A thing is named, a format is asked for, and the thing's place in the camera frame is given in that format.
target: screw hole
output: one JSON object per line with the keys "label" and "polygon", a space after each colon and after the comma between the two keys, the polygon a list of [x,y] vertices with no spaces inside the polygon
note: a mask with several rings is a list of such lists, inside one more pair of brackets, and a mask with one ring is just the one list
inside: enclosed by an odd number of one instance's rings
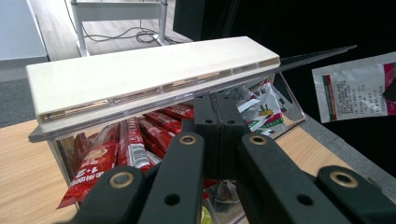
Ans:
{"label": "screw hole", "polygon": [[185,138],[183,138],[183,141],[186,143],[190,143],[193,141],[193,139],[191,137],[185,137]]}
{"label": "screw hole", "polygon": [[169,194],[165,197],[165,203],[169,206],[174,206],[180,202],[180,197],[177,194]]}
{"label": "screw hole", "polygon": [[115,182],[116,184],[123,184],[123,183],[125,183],[126,181],[128,181],[128,179],[129,179],[129,176],[128,176],[128,175],[119,175],[119,176],[116,176],[116,177],[114,178],[114,182]]}
{"label": "screw hole", "polygon": [[251,136],[249,140],[251,143],[259,146],[263,146],[267,143],[267,140],[264,137],[258,135]]}
{"label": "screw hole", "polygon": [[259,138],[259,137],[254,137],[253,141],[258,142],[258,143],[262,143],[264,140],[262,138]]}
{"label": "screw hole", "polygon": [[314,204],[314,201],[312,201],[312,199],[309,196],[306,196],[304,194],[299,194],[297,196],[297,201],[307,206],[311,206],[312,204]]}
{"label": "screw hole", "polygon": [[346,175],[337,175],[336,177],[339,181],[347,183],[347,184],[352,182],[352,180],[349,177],[347,177]]}

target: red wrapper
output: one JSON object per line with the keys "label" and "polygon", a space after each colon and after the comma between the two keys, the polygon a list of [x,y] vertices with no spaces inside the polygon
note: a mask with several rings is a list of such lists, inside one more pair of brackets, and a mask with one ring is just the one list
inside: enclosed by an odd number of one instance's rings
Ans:
{"label": "red wrapper", "polygon": [[209,188],[215,184],[218,184],[218,180],[213,180],[213,179],[205,179],[204,180],[204,189]]}
{"label": "red wrapper", "polygon": [[145,135],[143,135],[143,140],[145,141],[145,145],[153,152],[155,155],[163,159],[165,157],[165,149],[161,146],[151,142]]}
{"label": "red wrapper", "polygon": [[152,167],[136,118],[127,119],[120,123],[117,165],[133,166],[143,172]]}
{"label": "red wrapper", "polygon": [[174,119],[194,119],[194,110],[186,105],[171,105],[160,109],[160,112]]}
{"label": "red wrapper", "polygon": [[164,128],[165,130],[178,134],[181,132],[181,122],[163,113],[154,111],[144,115],[150,122]]}
{"label": "red wrapper", "polygon": [[97,136],[98,136],[98,133],[94,133],[93,135],[88,137],[88,142],[90,143],[90,145],[93,144],[93,142],[95,141]]}
{"label": "red wrapper", "polygon": [[148,160],[149,160],[149,163],[153,166],[155,166],[158,163],[163,161],[163,159],[161,159],[160,157],[158,157],[157,155],[155,155],[154,153],[152,153],[150,151],[148,151]]}
{"label": "red wrapper", "polygon": [[75,138],[74,144],[73,159],[76,167],[80,167],[84,158],[90,152],[91,143],[85,133],[79,133]]}
{"label": "red wrapper", "polygon": [[206,200],[208,198],[210,198],[210,195],[206,193],[206,191],[204,191],[204,194],[202,195],[202,200]]}
{"label": "red wrapper", "polygon": [[58,208],[82,202],[99,177],[116,163],[119,124],[106,126],[96,137]]}
{"label": "red wrapper", "polygon": [[158,127],[146,119],[139,118],[139,125],[143,134],[154,144],[158,144],[165,150],[168,149],[172,141],[172,136],[165,129]]}

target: packet with printed text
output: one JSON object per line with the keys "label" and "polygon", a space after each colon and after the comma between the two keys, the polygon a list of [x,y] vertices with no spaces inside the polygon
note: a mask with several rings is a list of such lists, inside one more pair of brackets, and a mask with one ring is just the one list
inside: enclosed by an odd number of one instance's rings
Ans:
{"label": "packet with printed text", "polygon": [[152,153],[152,152],[150,152],[150,151],[148,151],[147,153],[148,153],[148,160],[149,160],[149,163],[150,163],[152,166],[155,166],[155,165],[157,165],[158,163],[160,163],[160,162],[163,161],[163,159],[161,159],[159,156],[155,155],[154,153]]}
{"label": "packet with printed text", "polygon": [[152,167],[136,118],[123,120],[120,123],[117,165],[133,166],[143,172]]}
{"label": "packet with printed text", "polygon": [[258,130],[264,124],[272,122],[275,119],[282,118],[282,111],[279,106],[277,96],[272,89],[272,84],[265,80],[257,90],[255,90],[256,99],[260,101],[260,107],[256,111],[254,119],[251,119],[247,125],[253,132]]}
{"label": "packet with printed text", "polygon": [[161,159],[165,157],[166,150],[164,148],[162,148],[158,144],[153,143],[145,135],[143,135],[143,140],[145,142],[145,146],[148,147],[148,150],[150,150],[152,153],[154,153],[156,156],[160,157]]}
{"label": "packet with printed text", "polygon": [[91,143],[87,139],[85,133],[79,133],[75,138],[74,144],[73,159],[78,168],[90,152]]}
{"label": "packet with printed text", "polygon": [[181,122],[177,119],[173,119],[157,111],[149,112],[144,114],[144,116],[150,122],[164,128],[171,133],[178,134],[181,132]]}
{"label": "packet with printed text", "polygon": [[168,149],[172,141],[172,135],[169,134],[168,131],[152,124],[147,119],[138,118],[137,120],[143,135],[145,135],[149,141],[158,144],[164,150]]}
{"label": "packet with printed text", "polygon": [[383,93],[396,78],[396,52],[312,70],[322,123],[396,115]]}
{"label": "packet with printed text", "polygon": [[97,135],[58,208],[83,202],[99,177],[115,166],[119,126],[108,125]]}
{"label": "packet with printed text", "polygon": [[159,111],[174,119],[194,119],[194,110],[187,105],[170,105]]}

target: white snack packet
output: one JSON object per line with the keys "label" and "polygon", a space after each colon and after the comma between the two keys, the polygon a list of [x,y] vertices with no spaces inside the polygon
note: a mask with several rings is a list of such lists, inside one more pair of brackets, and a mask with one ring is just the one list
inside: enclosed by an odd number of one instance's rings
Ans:
{"label": "white snack packet", "polygon": [[247,125],[252,132],[255,132],[276,114],[281,114],[281,108],[278,104],[278,97],[273,92],[272,85],[269,81],[264,81],[255,91],[255,95],[260,100],[260,108],[256,111],[254,119],[250,120]]}
{"label": "white snack packet", "polygon": [[396,115],[382,93],[396,77],[396,52],[312,70],[322,123]]}

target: wooden surface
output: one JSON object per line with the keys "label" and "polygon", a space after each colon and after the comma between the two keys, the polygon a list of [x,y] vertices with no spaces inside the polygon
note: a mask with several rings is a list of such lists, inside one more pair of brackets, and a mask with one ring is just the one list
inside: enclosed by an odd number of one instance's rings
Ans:
{"label": "wooden surface", "polygon": [[[29,143],[35,120],[0,129],[0,223],[54,223],[76,213],[75,206],[55,210],[67,190],[47,142]],[[348,167],[301,128],[277,140],[311,175],[325,165]]]}

